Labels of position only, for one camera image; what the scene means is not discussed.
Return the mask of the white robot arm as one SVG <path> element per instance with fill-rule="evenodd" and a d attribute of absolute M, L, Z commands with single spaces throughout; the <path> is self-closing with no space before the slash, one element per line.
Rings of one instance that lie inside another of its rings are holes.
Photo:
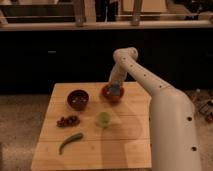
<path fill-rule="evenodd" d="M 109 77 L 109 93 L 118 97 L 130 74 L 151 96 L 149 105 L 152 171 L 202 171 L 190 98 L 136 62 L 134 47 L 117 49 Z"/>

